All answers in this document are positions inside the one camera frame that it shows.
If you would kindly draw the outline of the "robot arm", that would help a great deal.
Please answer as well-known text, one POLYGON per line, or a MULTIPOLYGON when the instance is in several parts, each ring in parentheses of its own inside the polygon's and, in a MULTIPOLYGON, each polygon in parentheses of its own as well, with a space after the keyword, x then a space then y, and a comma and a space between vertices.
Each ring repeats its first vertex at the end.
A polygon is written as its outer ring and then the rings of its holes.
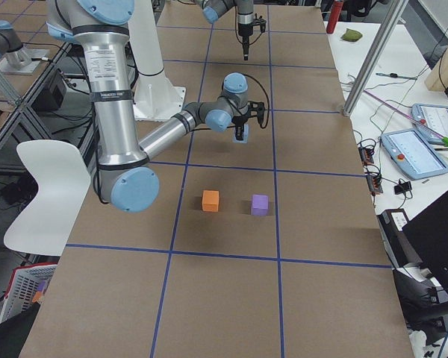
POLYGON ((145 210, 159 192, 151 159, 197 127, 223 132, 249 118, 247 80, 237 72, 217 100, 183 102, 184 89, 165 75, 149 1, 49 1, 47 26, 84 50, 99 129, 93 188, 104 203, 145 210))
POLYGON ((251 0, 196 0, 202 14, 210 24, 214 24, 231 9, 237 13, 237 38, 243 49, 243 59, 249 59, 250 37, 254 28, 254 3, 251 0))

